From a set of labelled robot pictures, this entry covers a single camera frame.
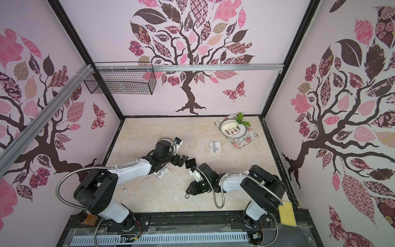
plate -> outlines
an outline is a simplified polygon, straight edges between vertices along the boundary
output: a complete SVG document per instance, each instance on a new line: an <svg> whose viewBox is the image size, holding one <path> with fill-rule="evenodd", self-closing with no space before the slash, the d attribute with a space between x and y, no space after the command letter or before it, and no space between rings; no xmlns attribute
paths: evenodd
<svg viewBox="0 0 395 247"><path fill-rule="evenodd" d="M247 128L243 124L237 124L235 128L232 128L230 130L223 130L222 126L229 122L236 122L236 119L226 119L224 122L221 123L220 131L222 132L222 134L224 134L224 136L237 139L243 137L247 133Z"/></svg>

beige tabletop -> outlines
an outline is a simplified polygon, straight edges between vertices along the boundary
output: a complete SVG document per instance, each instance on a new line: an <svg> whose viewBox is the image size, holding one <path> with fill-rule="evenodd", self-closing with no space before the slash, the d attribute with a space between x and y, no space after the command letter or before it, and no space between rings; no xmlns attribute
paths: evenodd
<svg viewBox="0 0 395 247"><path fill-rule="evenodd" d="M218 130L214 122L221 117L167 117L129 118L111 152L107 166L123 165L145 156L154 149L161 137L183 140L177 154L196 157L197 165L207 163L216 173L236 173L259 165L271 174L279 176L265 134L258 117L245 117L259 138L236 149ZM221 153L210 153L210 141L221 142ZM185 190L193 181L189 169L168 163L170 172L159 180L154 174L124 182L124 192L117 187L113 198L133 212L214 211L213 193L203 193L185 198ZM244 210L251 197L245 191L225 194L225 206L221 210ZM221 204L221 194L217 194Z"/></svg>

metal flexible cable conduit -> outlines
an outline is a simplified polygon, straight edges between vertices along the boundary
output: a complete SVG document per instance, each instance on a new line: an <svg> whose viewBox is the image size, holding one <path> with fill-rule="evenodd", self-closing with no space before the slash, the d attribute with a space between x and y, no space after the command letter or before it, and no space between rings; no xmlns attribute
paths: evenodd
<svg viewBox="0 0 395 247"><path fill-rule="evenodd" d="M88 209L84 208L83 206L73 204L73 203L68 202L68 201L66 201L65 199L63 199L63 197L60 195L60 192L59 192L60 186L62 185L62 183L63 183L68 177L70 177L71 175L73 175L73 174L75 174L75 173L77 173L77 172L85 171L85 170L91 170L91 169L117 170L117 169L123 169L123 168L127 168L127 167L134 166L134 165L136 165L136 164L139 162L139 161L138 161L138 158L137 158L136 156L135 156L135 158L136 158L136 162L135 162L135 163L130 164L130 165L126 165L126 166L114 166L114 167L91 166L91 167L85 167L85 168L81 168L81 169L75 170L75 171L73 171L73 172L70 172L69 174L67 174L66 176L64 176L64 177L59 181L58 185L56 186L56 190L55 190L56 197L57 197L61 202L63 202L64 204L66 204L66 205L68 205L68 206L70 206L70 207L76 207L76 208L81 209L81 210L89 211Z"/></svg>

black wire basket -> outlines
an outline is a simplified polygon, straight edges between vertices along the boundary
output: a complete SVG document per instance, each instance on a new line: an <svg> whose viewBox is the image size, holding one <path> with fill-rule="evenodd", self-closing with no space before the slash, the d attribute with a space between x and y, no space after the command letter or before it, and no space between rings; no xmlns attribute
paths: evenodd
<svg viewBox="0 0 395 247"><path fill-rule="evenodd" d="M156 78L152 64L142 66L141 69L101 69L98 67L94 73L85 80L91 94L102 94L99 83L104 83L111 94L153 94Z"/></svg>

small card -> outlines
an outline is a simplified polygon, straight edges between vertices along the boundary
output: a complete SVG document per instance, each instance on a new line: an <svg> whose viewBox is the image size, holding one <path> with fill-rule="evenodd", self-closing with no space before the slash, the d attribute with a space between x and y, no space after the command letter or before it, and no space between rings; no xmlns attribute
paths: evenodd
<svg viewBox="0 0 395 247"><path fill-rule="evenodd" d="M220 141L211 141L210 142L210 152L211 153L220 153L221 152L221 142Z"/></svg>

